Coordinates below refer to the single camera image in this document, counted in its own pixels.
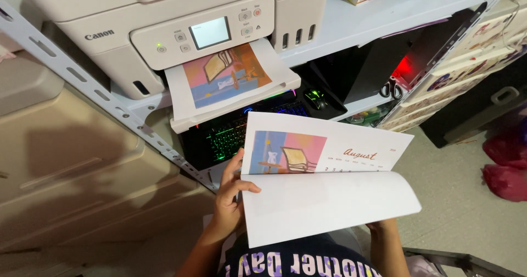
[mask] person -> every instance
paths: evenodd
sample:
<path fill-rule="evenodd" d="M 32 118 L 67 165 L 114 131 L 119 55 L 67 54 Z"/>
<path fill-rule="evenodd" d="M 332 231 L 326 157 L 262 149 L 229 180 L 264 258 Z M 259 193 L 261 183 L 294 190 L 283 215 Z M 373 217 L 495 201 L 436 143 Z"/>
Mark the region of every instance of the person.
<path fill-rule="evenodd" d="M 242 158 L 243 148 L 225 168 L 212 220 L 175 277 L 410 277 L 395 219 L 366 225 L 372 237 L 371 262 L 354 250 L 336 244 L 327 233 L 251 249 L 244 233 L 227 250 L 226 261 L 218 272 L 224 241 L 245 222 L 243 201 L 237 203 L 236 195 L 240 191 L 261 191 L 254 183 L 235 176 Z"/>

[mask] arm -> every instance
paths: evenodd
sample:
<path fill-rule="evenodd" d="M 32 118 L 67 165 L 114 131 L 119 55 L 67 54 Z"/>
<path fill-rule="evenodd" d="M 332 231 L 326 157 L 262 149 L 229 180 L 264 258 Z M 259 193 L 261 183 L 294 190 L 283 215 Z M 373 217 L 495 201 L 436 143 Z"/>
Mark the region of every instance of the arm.
<path fill-rule="evenodd" d="M 175 273 L 175 277 L 206 277 L 216 275 L 225 240 L 243 223 L 243 202 L 237 203 L 235 196 L 240 191 L 259 193 L 252 182 L 239 180 L 234 172 L 240 169 L 243 148 L 231 159 L 216 194 L 214 215 L 204 229 L 187 260 Z"/>
<path fill-rule="evenodd" d="M 410 277 L 395 219 L 367 224 L 372 233 L 372 264 L 383 277 Z"/>

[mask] painting of chair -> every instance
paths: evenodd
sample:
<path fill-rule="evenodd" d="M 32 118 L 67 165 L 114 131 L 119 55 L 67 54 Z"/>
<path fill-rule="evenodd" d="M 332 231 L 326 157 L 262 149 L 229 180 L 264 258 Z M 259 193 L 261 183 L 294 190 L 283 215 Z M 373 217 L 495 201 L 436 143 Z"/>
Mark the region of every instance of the painting of chair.
<path fill-rule="evenodd" d="M 287 169 L 290 173 L 313 173 L 317 164 L 307 160 L 301 148 L 280 146 L 286 157 Z"/>

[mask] scissors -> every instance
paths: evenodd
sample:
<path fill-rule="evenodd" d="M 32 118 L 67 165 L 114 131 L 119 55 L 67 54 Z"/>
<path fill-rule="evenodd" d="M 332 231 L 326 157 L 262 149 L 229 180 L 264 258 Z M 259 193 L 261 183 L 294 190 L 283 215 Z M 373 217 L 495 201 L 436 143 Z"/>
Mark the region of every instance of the scissors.
<path fill-rule="evenodd" d="M 393 97 L 393 99 L 400 100 L 403 98 L 403 89 L 395 82 L 394 77 L 390 77 L 387 83 L 380 89 L 379 94 L 384 98 Z"/>

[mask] mouse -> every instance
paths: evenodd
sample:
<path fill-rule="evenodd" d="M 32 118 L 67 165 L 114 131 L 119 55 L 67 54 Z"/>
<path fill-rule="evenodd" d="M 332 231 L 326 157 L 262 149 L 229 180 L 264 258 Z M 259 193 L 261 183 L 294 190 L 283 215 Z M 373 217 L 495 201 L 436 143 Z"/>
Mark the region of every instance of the mouse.
<path fill-rule="evenodd" d="M 304 92 L 304 96 L 306 97 L 307 102 L 309 102 L 309 104 L 317 111 L 320 111 L 328 106 L 326 99 L 324 98 L 324 93 L 319 90 L 306 90 L 306 92 Z"/>

